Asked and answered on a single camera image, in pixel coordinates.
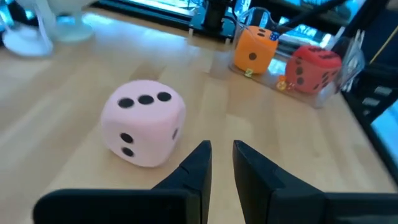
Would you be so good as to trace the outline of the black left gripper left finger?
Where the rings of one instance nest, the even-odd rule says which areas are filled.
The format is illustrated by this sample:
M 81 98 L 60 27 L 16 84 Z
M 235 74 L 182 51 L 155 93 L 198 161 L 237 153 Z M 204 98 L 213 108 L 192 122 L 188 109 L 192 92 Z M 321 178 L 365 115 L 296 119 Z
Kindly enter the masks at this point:
M 41 197 L 34 224 L 207 224 L 212 147 L 202 141 L 152 189 L 60 189 Z

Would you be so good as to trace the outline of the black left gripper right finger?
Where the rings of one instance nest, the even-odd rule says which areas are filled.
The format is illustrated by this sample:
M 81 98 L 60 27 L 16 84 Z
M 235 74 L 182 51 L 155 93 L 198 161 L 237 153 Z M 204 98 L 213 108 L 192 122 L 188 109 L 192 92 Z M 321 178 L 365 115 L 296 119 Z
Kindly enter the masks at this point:
M 398 224 L 398 194 L 321 191 L 240 140 L 233 166 L 246 224 Z

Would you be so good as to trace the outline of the large pink foam die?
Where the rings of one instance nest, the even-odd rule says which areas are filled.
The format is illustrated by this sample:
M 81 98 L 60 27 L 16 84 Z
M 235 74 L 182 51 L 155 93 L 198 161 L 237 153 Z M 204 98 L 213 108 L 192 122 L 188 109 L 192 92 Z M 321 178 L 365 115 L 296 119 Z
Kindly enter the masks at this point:
M 118 87 L 104 104 L 100 123 L 107 148 L 125 161 L 157 167 L 170 157 L 186 116 L 183 98 L 154 80 Z

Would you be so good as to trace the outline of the large red foam die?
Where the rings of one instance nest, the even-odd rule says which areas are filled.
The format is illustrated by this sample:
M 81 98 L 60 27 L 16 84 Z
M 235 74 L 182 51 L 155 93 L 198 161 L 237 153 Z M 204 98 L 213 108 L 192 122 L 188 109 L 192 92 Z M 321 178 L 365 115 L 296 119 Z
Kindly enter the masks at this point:
M 317 94 L 336 78 L 341 67 L 341 57 L 335 52 L 303 45 L 288 60 L 285 76 L 296 90 Z

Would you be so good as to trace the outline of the large orange foam die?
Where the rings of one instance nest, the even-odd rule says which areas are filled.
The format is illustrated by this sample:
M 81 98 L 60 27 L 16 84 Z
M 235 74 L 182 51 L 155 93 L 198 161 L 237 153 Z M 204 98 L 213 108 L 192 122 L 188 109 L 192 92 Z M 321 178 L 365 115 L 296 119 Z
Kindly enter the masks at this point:
M 258 26 L 243 29 L 234 52 L 233 64 L 255 74 L 265 73 L 277 50 L 279 40 L 270 40 L 273 31 Z

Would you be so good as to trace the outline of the black drawer cabinet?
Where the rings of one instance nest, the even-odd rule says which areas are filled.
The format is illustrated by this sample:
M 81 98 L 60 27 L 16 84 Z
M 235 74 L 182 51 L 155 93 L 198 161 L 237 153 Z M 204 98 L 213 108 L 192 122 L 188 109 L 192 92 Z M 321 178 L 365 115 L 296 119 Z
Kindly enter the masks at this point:
M 360 126 L 371 123 L 398 100 L 398 67 L 371 64 L 353 78 L 351 89 L 341 94 Z

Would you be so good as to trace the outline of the clear plastic tray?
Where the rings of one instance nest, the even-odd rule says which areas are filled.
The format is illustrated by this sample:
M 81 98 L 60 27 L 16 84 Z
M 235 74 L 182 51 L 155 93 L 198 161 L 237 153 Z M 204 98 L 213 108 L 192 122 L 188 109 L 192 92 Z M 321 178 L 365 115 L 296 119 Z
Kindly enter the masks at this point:
M 235 22 L 235 34 L 230 53 L 230 70 L 238 75 L 244 76 L 245 71 L 239 69 L 233 64 L 234 52 L 243 29 L 248 26 L 258 26 L 278 32 L 280 34 L 279 44 L 267 71 L 262 74 L 253 73 L 252 77 L 249 79 L 307 103 L 314 108 L 322 107 L 327 99 L 341 91 L 341 89 L 345 87 L 348 82 L 350 82 L 363 70 L 365 66 L 365 59 L 361 50 L 361 44 L 363 41 L 364 32 L 358 31 L 355 37 L 339 37 L 332 44 L 326 46 L 305 43 L 296 39 L 290 40 L 289 35 L 293 33 L 297 26 L 299 26 L 308 18 L 310 18 L 310 14 L 306 13 L 302 16 L 297 16 L 288 22 L 280 24 L 273 21 L 271 18 L 271 13 L 263 7 L 253 7 L 243 12 Z M 288 60 L 292 57 L 293 53 L 303 45 L 314 45 L 335 52 L 341 57 L 341 70 L 337 74 L 336 78 L 317 94 L 304 93 L 296 89 L 293 91 L 287 91 L 286 89 L 284 91 L 278 90 L 276 87 L 278 76 L 285 76 L 285 68 Z

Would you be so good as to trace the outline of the white round puck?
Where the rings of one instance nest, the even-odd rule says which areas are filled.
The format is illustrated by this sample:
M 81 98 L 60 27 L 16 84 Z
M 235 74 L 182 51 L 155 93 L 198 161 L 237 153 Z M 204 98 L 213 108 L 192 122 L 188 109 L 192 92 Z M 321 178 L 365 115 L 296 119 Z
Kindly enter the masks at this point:
M 8 50 L 23 57 L 46 57 L 53 52 L 53 43 L 46 32 L 36 27 L 6 29 L 2 41 Z

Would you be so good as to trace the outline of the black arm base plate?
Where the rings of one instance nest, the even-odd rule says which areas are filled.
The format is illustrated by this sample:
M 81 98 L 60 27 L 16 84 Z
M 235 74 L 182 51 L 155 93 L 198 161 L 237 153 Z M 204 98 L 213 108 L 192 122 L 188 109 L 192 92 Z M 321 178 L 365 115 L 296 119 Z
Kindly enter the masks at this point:
M 204 15 L 195 14 L 188 26 L 188 33 L 190 36 L 194 34 L 204 35 L 213 39 L 231 42 L 234 39 L 235 33 L 235 20 L 232 17 L 224 16 L 222 19 L 223 25 L 220 31 L 213 31 L 205 28 L 203 25 Z

